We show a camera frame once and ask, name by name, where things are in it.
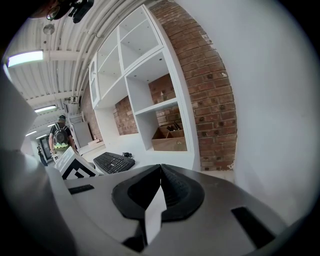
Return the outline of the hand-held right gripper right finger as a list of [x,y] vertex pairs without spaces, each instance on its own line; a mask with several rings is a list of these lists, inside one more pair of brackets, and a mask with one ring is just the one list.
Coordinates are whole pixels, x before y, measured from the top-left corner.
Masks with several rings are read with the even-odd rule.
[[204,200],[188,219],[163,223],[147,252],[250,253],[256,247],[232,213],[239,207],[247,208],[273,236],[286,229],[270,207],[232,182],[182,167],[175,171],[197,181]]

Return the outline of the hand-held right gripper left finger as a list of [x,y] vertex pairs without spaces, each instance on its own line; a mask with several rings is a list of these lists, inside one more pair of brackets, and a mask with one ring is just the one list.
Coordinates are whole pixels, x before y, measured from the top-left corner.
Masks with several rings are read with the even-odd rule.
[[158,168],[146,165],[64,183],[85,215],[113,241],[143,251],[162,228],[163,181]]

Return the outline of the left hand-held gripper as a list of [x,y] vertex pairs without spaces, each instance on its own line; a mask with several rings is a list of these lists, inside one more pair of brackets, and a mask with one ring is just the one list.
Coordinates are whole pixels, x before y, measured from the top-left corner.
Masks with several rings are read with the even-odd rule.
[[87,162],[72,147],[58,156],[55,168],[60,172],[63,180],[91,178],[101,175],[92,164]]

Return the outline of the white side table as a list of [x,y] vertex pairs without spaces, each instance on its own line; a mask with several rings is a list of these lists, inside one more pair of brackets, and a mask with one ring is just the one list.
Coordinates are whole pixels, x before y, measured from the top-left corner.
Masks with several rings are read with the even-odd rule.
[[95,155],[101,150],[106,148],[105,144],[101,141],[99,143],[95,143],[93,145],[86,145],[79,149],[77,154],[83,158],[89,158],[90,156]]

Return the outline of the white furniture panel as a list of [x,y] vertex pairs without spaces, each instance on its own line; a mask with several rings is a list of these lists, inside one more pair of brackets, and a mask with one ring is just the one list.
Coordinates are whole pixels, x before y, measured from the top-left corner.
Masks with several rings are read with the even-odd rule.
[[70,130],[77,149],[81,149],[90,143],[93,138],[88,123],[84,119],[84,115],[75,114],[68,117]]

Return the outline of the black keyboard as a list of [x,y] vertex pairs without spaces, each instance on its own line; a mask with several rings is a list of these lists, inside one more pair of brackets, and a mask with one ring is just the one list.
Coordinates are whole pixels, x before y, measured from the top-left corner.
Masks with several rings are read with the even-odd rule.
[[135,165],[135,160],[119,154],[104,152],[103,154],[95,157],[93,163],[104,174],[116,174],[128,171]]

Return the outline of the white desk with drawers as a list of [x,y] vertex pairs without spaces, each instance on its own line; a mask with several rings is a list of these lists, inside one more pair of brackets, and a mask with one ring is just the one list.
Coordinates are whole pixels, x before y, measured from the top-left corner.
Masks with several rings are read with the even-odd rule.
[[155,151],[153,148],[145,149],[140,134],[128,134],[112,137],[104,140],[105,149],[98,153],[84,158],[87,162],[104,152],[118,155],[131,153],[135,160],[132,169],[137,169],[147,165],[167,164],[199,172],[201,170],[200,158],[189,151]]

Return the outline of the wooden organizer box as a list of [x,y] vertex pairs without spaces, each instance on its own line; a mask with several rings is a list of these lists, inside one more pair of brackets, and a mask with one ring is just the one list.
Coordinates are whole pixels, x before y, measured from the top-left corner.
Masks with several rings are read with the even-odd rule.
[[187,151],[187,144],[182,123],[174,122],[157,128],[151,139],[155,151]]

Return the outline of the white hutch shelf unit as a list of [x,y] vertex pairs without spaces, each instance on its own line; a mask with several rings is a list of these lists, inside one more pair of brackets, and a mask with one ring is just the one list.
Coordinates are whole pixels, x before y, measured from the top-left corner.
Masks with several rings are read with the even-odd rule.
[[182,123],[186,152],[200,160],[182,68],[164,29],[145,5],[114,27],[95,53],[89,88],[103,141],[140,134],[148,150],[158,127]]

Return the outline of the bundle of white ceiling pipes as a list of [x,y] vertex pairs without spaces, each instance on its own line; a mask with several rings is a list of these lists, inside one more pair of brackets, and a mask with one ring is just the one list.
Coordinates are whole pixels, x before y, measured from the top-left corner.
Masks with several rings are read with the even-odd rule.
[[105,30],[120,18],[124,11],[128,11],[140,0],[110,0],[107,5],[100,11],[89,28],[87,35],[81,45],[80,52],[76,59],[72,83],[71,97],[78,97],[80,94],[78,80],[82,77],[96,42],[90,42],[91,39],[97,40],[102,37]]

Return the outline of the person's eyeglasses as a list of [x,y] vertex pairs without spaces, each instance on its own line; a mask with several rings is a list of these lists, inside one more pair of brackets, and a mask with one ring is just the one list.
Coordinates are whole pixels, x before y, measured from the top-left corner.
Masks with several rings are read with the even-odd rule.
[[52,7],[48,11],[48,13],[46,15],[46,19],[49,20],[49,21],[54,20],[56,18],[56,16],[58,15],[59,11],[60,11],[60,6],[59,5],[57,5],[55,7]]

